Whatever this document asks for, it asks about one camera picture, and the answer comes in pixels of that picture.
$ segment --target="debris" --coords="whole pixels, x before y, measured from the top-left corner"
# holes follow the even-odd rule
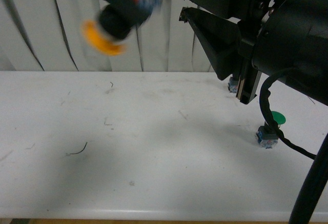
[[[77,153],[66,153],[66,155],[70,156],[70,155],[76,155],[76,154],[80,154],[82,151],[84,151],[84,149],[87,147],[88,142],[86,142],[85,146],[83,147],[83,149]]]

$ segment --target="black wire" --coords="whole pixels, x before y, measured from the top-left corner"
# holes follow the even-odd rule
[[[266,123],[275,131],[275,133],[281,139],[282,142],[284,142],[288,147],[292,148],[293,150],[314,160],[316,157],[315,154],[308,152],[307,150],[293,144],[292,142],[290,142],[288,139],[285,138],[283,132],[278,128],[277,122],[273,119],[273,115],[270,110],[269,97],[271,95],[271,92],[269,91],[269,88],[277,79],[284,77],[286,74],[296,70],[297,69],[295,68],[287,68],[287,69],[280,70],[272,74],[269,78],[267,78],[264,81],[260,92],[260,108]]]

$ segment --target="black pole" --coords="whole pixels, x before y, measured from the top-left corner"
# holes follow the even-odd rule
[[[308,224],[328,180],[328,134],[298,194],[289,224]]]

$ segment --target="screw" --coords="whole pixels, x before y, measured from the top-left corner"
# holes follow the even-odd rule
[[[269,16],[271,16],[273,12],[275,12],[275,8],[271,7],[269,10]]]

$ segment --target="black cable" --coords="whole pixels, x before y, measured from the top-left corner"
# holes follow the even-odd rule
[[[266,123],[275,131],[277,136],[281,139],[282,142],[284,142],[288,147],[292,148],[293,150],[303,154],[304,156],[307,156],[311,159],[315,159],[316,155],[308,152],[307,150],[303,149],[302,147],[299,147],[292,142],[290,142],[288,139],[285,138],[283,132],[278,128],[277,122],[273,119],[272,112],[270,110],[270,103],[269,103],[269,97],[271,95],[271,92],[269,91],[269,88],[272,86],[272,84],[278,80],[279,78],[284,77],[286,74],[296,71],[296,68],[287,68],[280,70],[274,74],[272,74],[269,78],[267,78],[262,87],[260,92],[260,108],[262,115],[266,121]]]
[[[328,181],[328,134],[303,183],[289,224],[307,224]]]

